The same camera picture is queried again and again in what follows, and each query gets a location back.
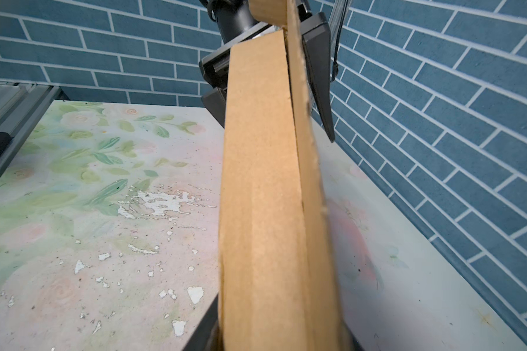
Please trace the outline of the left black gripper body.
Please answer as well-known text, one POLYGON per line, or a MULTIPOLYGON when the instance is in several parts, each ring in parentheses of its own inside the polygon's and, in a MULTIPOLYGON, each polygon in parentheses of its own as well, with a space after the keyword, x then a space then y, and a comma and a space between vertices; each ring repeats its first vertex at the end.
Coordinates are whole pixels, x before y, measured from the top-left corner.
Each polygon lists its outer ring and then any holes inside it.
POLYGON ((200 60, 213 88, 309 88, 312 13, 307 1, 203 1, 223 46, 200 60))

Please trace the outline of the brown cardboard box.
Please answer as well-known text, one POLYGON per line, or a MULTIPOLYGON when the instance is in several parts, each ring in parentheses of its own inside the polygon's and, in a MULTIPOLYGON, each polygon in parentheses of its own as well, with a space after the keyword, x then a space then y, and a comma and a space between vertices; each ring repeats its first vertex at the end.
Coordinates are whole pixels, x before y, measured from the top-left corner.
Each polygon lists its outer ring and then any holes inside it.
POLYGON ((350 350, 294 1, 252 1, 276 31, 233 45, 219 218, 221 350, 350 350))

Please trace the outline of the aluminium front rail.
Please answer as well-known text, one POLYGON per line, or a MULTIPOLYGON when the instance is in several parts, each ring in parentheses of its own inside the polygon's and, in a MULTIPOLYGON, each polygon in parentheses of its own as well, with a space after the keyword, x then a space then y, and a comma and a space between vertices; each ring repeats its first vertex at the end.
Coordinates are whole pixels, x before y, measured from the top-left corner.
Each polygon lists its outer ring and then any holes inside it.
POLYGON ((48 110, 58 86, 0 81, 0 178, 48 110))

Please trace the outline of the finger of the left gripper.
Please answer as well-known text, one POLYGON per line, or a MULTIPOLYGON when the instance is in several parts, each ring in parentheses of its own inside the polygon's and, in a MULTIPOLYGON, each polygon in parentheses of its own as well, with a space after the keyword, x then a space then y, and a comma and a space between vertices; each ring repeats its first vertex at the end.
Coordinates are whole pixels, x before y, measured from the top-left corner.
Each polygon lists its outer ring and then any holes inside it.
POLYGON ((222 128, 225 128, 226 95, 226 89, 216 87, 201 97, 203 106, 222 128))
POLYGON ((301 33, 311 92, 324 130, 334 143, 335 128, 329 99, 331 34, 325 14, 306 16, 301 22, 301 33))

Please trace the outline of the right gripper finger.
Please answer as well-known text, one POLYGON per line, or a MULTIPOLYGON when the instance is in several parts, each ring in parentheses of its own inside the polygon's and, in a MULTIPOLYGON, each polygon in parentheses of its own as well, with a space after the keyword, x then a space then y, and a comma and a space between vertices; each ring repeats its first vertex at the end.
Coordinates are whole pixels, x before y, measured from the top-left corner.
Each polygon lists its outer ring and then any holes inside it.
POLYGON ((216 295, 182 350, 217 351, 219 349, 220 328, 218 321, 218 295, 216 295))

